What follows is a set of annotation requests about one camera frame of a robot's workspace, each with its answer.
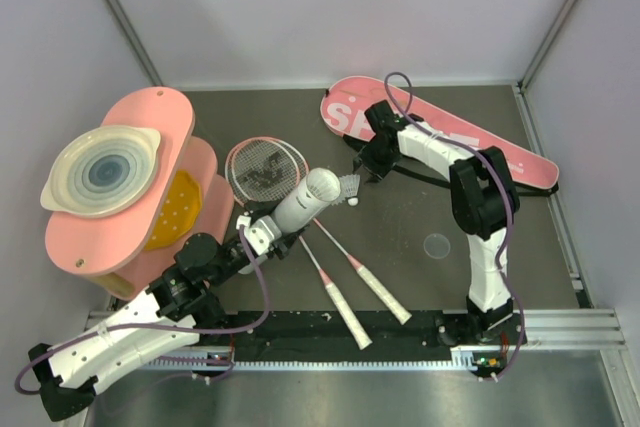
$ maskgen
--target racket handle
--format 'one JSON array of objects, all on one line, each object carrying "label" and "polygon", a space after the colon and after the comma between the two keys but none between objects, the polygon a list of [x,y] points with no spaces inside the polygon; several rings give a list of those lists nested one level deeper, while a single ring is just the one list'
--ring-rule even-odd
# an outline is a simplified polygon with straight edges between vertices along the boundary
[{"label": "racket handle", "polygon": [[371,273],[364,265],[360,265],[357,269],[358,275],[364,280],[369,288],[375,292],[378,298],[384,302],[384,305],[395,315],[400,324],[404,325],[411,318],[411,314],[405,309],[400,302],[382,285],[382,282]]},{"label": "racket handle", "polygon": [[338,287],[336,287],[336,284],[332,282],[325,286],[325,288],[327,289],[329,297],[331,297],[331,300],[333,300],[333,304],[338,309],[338,312],[340,312],[340,316],[351,331],[351,335],[353,335],[353,338],[356,340],[356,343],[358,344],[360,350],[365,349],[366,347],[371,345],[371,339],[360,324],[360,321],[353,313],[353,310],[351,310],[351,307],[349,307],[349,304],[347,304],[347,301],[345,300]]}]

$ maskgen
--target white wall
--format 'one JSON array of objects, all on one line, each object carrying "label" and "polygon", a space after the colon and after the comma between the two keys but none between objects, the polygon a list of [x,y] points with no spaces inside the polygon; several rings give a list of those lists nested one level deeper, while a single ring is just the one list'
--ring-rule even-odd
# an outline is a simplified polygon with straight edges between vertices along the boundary
[{"label": "white wall", "polygon": [[105,299],[48,260],[40,190],[69,141],[148,83],[102,0],[0,0],[0,12],[0,423],[39,427],[40,399],[12,387],[27,350],[76,335]]},{"label": "white wall", "polygon": [[165,83],[516,80],[564,0],[121,0]]},{"label": "white wall", "polygon": [[530,100],[581,263],[640,368],[640,0],[582,0]]}]

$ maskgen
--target metal frame edge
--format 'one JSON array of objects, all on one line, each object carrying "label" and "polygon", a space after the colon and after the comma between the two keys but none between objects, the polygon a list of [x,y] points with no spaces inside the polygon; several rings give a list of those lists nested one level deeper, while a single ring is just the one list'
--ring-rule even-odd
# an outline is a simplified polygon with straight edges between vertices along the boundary
[{"label": "metal frame edge", "polygon": [[531,62],[529,62],[529,65],[527,66],[527,69],[525,70],[525,73],[522,76],[522,80],[520,81],[520,86],[523,91],[526,91],[531,85],[531,83],[533,82],[533,80],[535,79],[538,71],[540,70],[540,67],[542,66],[542,63],[544,62],[547,55],[549,54],[549,51],[555,44],[558,36],[564,29],[567,21],[569,20],[569,17],[571,16],[575,7],[578,5],[579,1],[580,0],[565,0],[564,3],[562,4],[562,7],[556,14],[556,17],[553,20],[551,26],[549,27],[549,30],[547,30],[547,33],[542,39],[540,46],[536,50],[535,54],[533,55],[533,58],[531,59]]},{"label": "metal frame edge", "polygon": [[600,352],[611,392],[625,427],[640,427],[637,379],[628,349]]},{"label": "metal frame edge", "polygon": [[136,33],[136,30],[133,27],[133,24],[129,20],[120,0],[104,0],[107,8],[111,12],[116,24],[124,36],[125,40],[129,44],[131,52],[134,57],[138,61],[140,68],[143,70],[145,75],[149,78],[149,81],[152,85],[164,85],[162,83],[162,79],[160,78],[160,74],[156,70],[151,57],[147,53],[140,37]]}]

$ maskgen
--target racket strings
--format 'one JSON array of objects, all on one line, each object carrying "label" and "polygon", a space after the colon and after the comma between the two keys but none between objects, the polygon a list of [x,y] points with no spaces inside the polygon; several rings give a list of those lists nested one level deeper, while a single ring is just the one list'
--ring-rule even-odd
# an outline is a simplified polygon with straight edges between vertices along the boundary
[{"label": "racket strings", "polygon": [[298,162],[269,138],[249,139],[234,147],[225,174],[234,196],[243,204],[283,199],[301,178]]}]

